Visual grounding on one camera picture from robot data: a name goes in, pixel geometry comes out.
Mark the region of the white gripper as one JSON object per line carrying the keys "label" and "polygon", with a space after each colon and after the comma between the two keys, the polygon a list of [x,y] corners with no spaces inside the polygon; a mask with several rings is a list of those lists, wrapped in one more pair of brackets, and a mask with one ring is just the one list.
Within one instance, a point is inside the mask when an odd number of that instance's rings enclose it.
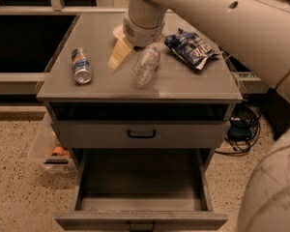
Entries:
{"label": "white gripper", "polygon": [[153,42],[163,43],[165,35],[162,33],[164,22],[154,28],[143,28],[136,25],[125,13],[123,32],[125,37],[117,40],[107,66],[112,72],[120,69],[125,60],[132,54],[133,46],[145,47]]}

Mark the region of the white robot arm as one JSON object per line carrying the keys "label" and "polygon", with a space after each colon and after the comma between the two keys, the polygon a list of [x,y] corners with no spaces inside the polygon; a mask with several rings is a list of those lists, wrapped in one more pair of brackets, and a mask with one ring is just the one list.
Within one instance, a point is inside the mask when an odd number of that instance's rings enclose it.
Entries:
{"label": "white robot arm", "polygon": [[[171,10],[290,102],[290,6],[276,0],[129,0],[125,34],[153,42]],[[290,232],[290,129],[252,171],[237,232]]]}

